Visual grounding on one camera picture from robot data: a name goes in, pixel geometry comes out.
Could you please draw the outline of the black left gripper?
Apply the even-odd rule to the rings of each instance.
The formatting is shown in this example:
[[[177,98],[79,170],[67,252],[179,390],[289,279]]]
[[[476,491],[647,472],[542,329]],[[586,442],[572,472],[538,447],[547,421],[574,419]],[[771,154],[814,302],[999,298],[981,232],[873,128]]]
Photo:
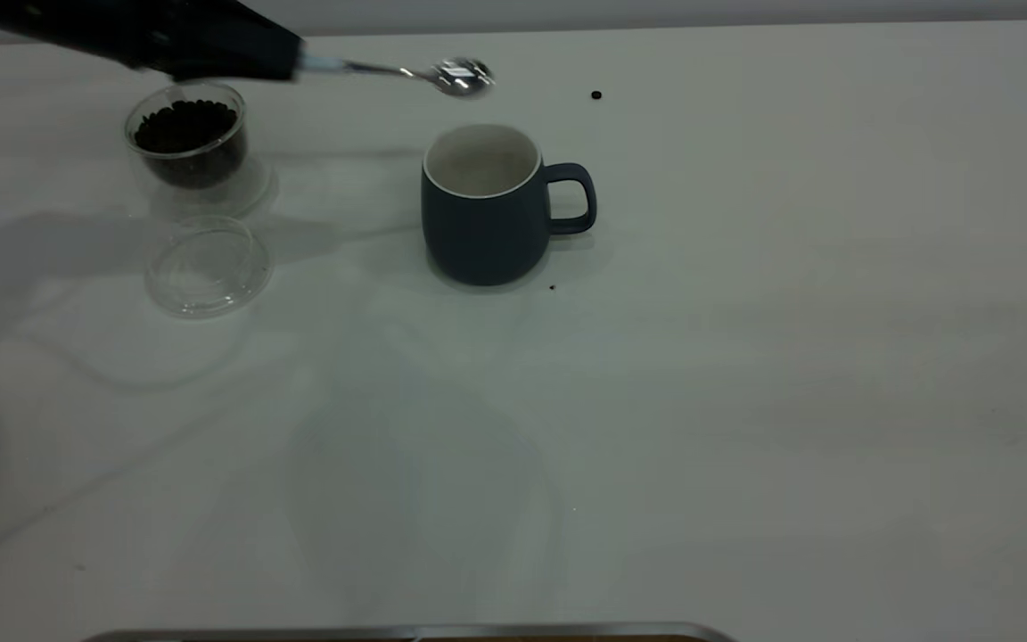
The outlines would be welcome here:
[[[213,28],[220,49],[243,58],[215,53]],[[159,70],[175,84],[290,82],[302,39],[239,1],[78,1],[77,45],[127,68]]]

